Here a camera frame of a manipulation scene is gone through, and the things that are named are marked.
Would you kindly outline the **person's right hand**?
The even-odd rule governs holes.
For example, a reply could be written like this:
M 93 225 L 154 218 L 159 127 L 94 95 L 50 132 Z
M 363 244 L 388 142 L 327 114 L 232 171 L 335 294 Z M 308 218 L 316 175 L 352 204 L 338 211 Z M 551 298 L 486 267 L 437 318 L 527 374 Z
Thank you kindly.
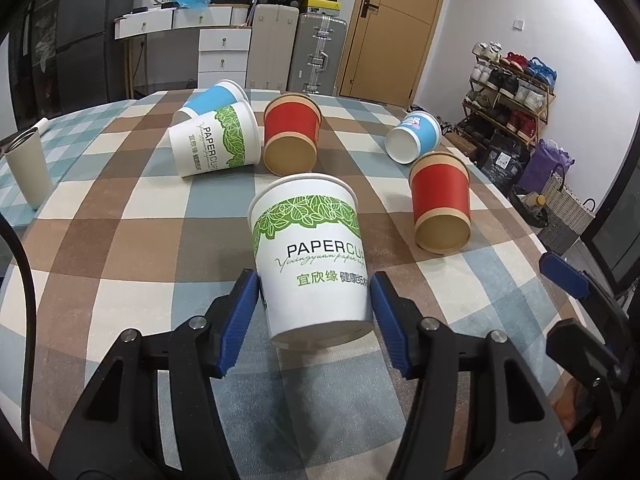
M 576 403 L 581 388 L 582 386 L 575 378 L 570 378 L 559 399 L 553 403 L 555 414 L 558 415 L 567 434 L 573 430 L 577 422 Z

